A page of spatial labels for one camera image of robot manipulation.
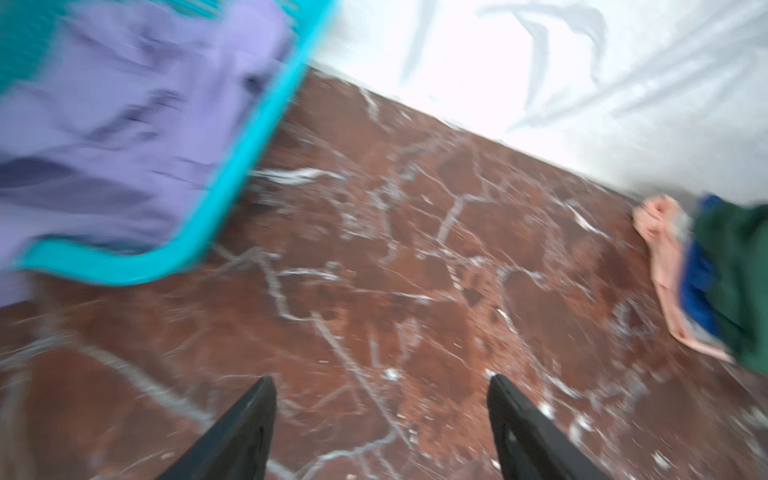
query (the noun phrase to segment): white wall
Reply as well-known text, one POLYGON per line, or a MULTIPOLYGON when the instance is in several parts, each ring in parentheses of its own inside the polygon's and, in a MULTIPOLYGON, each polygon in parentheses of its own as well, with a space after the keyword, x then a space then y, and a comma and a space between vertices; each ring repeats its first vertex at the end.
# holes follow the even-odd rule
POLYGON ((619 191, 768 199, 766 0, 342 0, 316 66, 619 191))

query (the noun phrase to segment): fabric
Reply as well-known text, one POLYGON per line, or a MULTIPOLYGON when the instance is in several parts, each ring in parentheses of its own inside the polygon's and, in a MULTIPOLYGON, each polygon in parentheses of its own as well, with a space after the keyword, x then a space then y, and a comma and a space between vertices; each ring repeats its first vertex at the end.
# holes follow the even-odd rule
POLYGON ((273 0, 216 20, 75 3, 38 80, 0 99, 0 269, 39 237, 122 253, 168 241, 291 39, 273 0))
MULTIPOLYGON (((723 200, 720 197, 707 195, 699 202, 700 214, 721 203, 723 200)), ((704 255, 695 238, 692 239, 689 242, 683 278, 680 281, 680 305, 694 322, 711 335, 719 336, 714 309, 707 300, 707 292, 715 279, 714 265, 704 255)))
POLYGON ((768 205, 723 202, 696 219, 694 235, 717 272, 707 299, 723 341, 740 365, 768 372, 768 205))
POLYGON ((686 217, 680 205, 666 195, 652 197, 634 211, 634 228, 650 250, 650 276, 659 297, 661 311, 670 334, 680 343, 699 353, 727 362, 733 357, 720 346, 703 341, 695 335, 691 321, 680 308, 680 275, 683 251, 680 247, 680 225, 686 217))

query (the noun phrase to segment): pink cloth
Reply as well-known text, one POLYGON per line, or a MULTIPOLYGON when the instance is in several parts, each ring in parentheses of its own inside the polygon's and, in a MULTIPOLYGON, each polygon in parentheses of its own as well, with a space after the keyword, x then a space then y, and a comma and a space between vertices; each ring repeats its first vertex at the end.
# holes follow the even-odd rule
POLYGON ((695 338, 690 322, 680 308, 680 275, 683 250, 674 234, 674 224, 684 215, 675 199, 662 195, 648 198, 634 210, 634 228, 650 249, 650 279, 656 287, 661 311, 670 334, 699 353, 733 363, 726 351, 695 338))

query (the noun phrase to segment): laundry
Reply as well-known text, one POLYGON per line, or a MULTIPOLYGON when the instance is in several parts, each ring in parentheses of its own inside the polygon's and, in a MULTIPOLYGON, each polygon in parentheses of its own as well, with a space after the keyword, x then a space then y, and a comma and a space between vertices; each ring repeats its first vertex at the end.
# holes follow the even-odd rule
MULTIPOLYGON (((699 202, 700 214, 721 203, 723 200, 717 195, 705 196, 699 202)), ((683 270, 683 277, 680 279, 680 305, 704 330, 713 336, 719 336, 714 309, 707 300, 707 292, 717 279, 717 273, 695 238, 688 242, 683 270)))
POLYGON ((37 79, 0 98, 0 270, 40 237, 167 242, 293 43, 273 0, 216 19, 148 0, 71 9, 37 79))
POLYGON ((768 205, 712 206, 694 236, 717 272, 707 299, 723 341, 740 365, 768 373, 768 205))
POLYGON ((634 211, 635 230, 650 250, 650 276, 670 334, 699 353, 733 362, 733 357, 680 308, 680 275, 689 217, 666 195, 647 199, 634 211))

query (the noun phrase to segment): blue cloth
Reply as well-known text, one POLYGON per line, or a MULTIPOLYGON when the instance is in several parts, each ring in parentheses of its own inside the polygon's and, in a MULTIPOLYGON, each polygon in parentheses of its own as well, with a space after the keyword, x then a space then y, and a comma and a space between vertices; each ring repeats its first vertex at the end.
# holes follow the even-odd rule
MULTIPOLYGON (((717 195, 708 195, 700 200, 699 211, 705 212, 721 203, 723 200, 717 195)), ((714 309, 707 300, 707 292, 716 280, 714 265, 696 240, 691 240, 680 279, 680 306, 694 322, 719 338, 714 309)))

